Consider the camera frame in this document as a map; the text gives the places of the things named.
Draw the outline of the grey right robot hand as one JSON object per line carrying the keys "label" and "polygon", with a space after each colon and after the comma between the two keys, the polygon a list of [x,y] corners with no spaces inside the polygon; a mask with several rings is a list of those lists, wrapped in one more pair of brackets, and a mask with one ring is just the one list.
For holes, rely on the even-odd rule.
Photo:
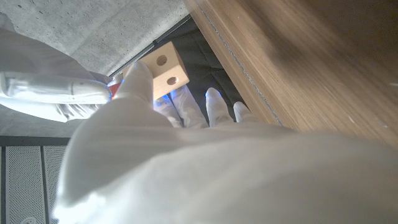
{"label": "grey right robot hand", "polygon": [[1,14],[1,104],[66,123],[88,119],[111,101],[119,78],[90,72],[67,54],[18,34]]}

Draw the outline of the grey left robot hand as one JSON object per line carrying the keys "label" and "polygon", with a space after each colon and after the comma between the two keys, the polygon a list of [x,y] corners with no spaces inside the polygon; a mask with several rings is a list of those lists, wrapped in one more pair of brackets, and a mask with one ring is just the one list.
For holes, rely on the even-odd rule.
{"label": "grey left robot hand", "polygon": [[153,105],[152,74],[130,67],[114,99],[70,139],[53,216],[60,223],[396,223],[397,150],[207,115],[187,88]]}

